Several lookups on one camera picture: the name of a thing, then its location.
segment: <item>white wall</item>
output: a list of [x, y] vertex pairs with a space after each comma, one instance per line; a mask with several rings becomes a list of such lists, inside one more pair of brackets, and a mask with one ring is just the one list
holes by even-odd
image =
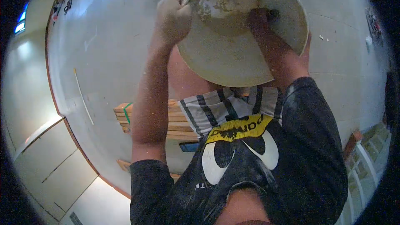
[[44, 29], [54, 0], [30, 0], [26, 10], [25, 32], [20, 35]]
[[64, 122], [32, 143], [14, 167], [27, 190], [58, 221], [97, 177]]
[[75, 212], [82, 224], [130, 225], [130, 200], [97, 177], [68, 210], [60, 224], [74, 225], [70, 219]]
[[18, 148], [57, 115], [47, 80], [44, 29], [12, 40], [2, 76], [5, 124]]

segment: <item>wooden plank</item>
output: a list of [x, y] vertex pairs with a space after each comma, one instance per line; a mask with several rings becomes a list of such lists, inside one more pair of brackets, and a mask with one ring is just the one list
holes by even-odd
[[[118, 105], [117, 107], [114, 108], [114, 112], [115, 113], [122, 113], [124, 112], [124, 108], [128, 105], [129, 103], [122, 103], [120, 105]], [[132, 112], [132, 108], [133, 108], [134, 104], [129, 105], [125, 110], [126, 112]], [[179, 105], [178, 102], [175, 99], [170, 99], [168, 100], [168, 108], [172, 108], [172, 109], [179, 109]]]
[[182, 111], [180, 111], [180, 112], [168, 112], [168, 117], [177, 117], [177, 116], [184, 117], [185, 115], [183, 114]]
[[187, 141], [187, 142], [197, 142], [198, 139], [197, 137], [188, 137], [188, 136], [182, 136], [182, 135], [167, 135], [167, 139], [176, 139], [176, 140], [181, 140], [181, 141]]
[[[120, 104], [120, 105], [118, 105], [117, 107], [115, 107], [114, 108], [114, 112], [115, 113], [117, 113], [117, 112], [124, 112], [124, 108], [125, 108], [125, 106], [127, 106], [129, 103], [122, 103], [122, 104]], [[133, 106], [133, 104], [131, 104], [130, 106], [128, 106], [127, 108], [126, 108], [126, 112], [132, 112], [132, 106]]]
[[178, 131], [178, 132], [192, 132], [191, 127], [186, 126], [168, 126], [169, 131]]
[[124, 133], [130, 135], [130, 128], [128, 128], [128, 127], [123, 127], [122, 130], [123, 130]]
[[179, 107], [168, 107], [168, 112], [182, 112]]
[[181, 135], [181, 136], [191, 136], [191, 137], [196, 137], [197, 135], [196, 133], [194, 133], [193, 131], [190, 132], [178, 132], [178, 131], [168, 131], [167, 135]]
[[[129, 124], [127, 120], [119, 120], [118, 122], [121, 124], [121, 126], [122, 126], [122, 124]], [[188, 127], [188, 128], [190, 128], [190, 130], [192, 130], [189, 122], [169, 122], [168, 126]]]
[[118, 159], [118, 160], [117, 160], [117, 163], [118, 163], [118, 165], [121, 167], [121, 169], [122, 169], [123, 171], [129, 172], [129, 165], [130, 165], [130, 162], [127, 162], [127, 161], [123, 161], [123, 160]]
[[[125, 113], [124, 113], [124, 112], [117, 112], [117, 113], [115, 113], [115, 115], [116, 115], [117, 117], [125, 117]], [[128, 117], [130, 117], [131, 115], [132, 115], [131, 112], [128, 112], [128, 113], [127, 113], [127, 116], [128, 116]], [[183, 114], [183, 112], [168, 112], [168, 117], [169, 117], [169, 118], [171, 118], [171, 117], [174, 117], [174, 118], [183, 117], [183, 118], [185, 118], [185, 115]]]
[[190, 127], [189, 122], [169, 122], [168, 126], [185, 126]]
[[[130, 124], [128, 123], [121, 123], [120, 125], [124, 128], [130, 128]], [[169, 131], [178, 131], [178, 132], [192, 132], [192, 128], [188, 126], [168, 126]]]
[[[118, 121], [127, 121], [126, 116], [117, 116]], [[186, 118], [183, 116], [177, 116], [177, 117], [168, 117], [168, 120], [170, 122], [187, 122]]]
[[122, 127], [130, 128], [130, 124], [128, 124], [128, 123], [120, 123], [120, 125], [121, 125]]
[[170, 122], [187, 122], [187, 119], [185, 118], [185, 116], [168, 116], [168, 121]]

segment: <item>hand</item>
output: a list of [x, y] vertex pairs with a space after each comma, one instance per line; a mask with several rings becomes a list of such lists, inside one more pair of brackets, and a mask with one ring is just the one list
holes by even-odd
[[173, 46], [184, 39], [190, 31], [192, 13], [190, 5], [181, 6], [180, 0], [161, 0], [157, 5], [154, 38]]
[[247, 24], [266, 60], [293, 52], [292, 48], [270, 28], [269, 17], [266, 8], [252, 9], [247, 17]]

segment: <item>dirty bucket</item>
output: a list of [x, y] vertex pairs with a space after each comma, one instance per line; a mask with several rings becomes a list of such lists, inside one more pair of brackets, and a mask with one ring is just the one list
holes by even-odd
[[277, 10], [271, 28], [301, 55], [308, 22], [300, 0], [181, 0], [191, 4], [192, 28], [178, 44], [190, 69], [207, 81], [250, 87], [273, 80], [260, 48], [246, 24], [253, 8]]

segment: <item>black t-shirt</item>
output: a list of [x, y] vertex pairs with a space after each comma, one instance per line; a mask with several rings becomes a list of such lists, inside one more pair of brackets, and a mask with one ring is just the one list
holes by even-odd
[[347, 199], [335, 119], [312, 78], [287, 89], [282, 125], [256, 114], [213, 128], [174, 184], [157, 160], [130, 166], [132, 224], [213, 224], [236, 188], [254, 187], [274, 224], [334, 224]]

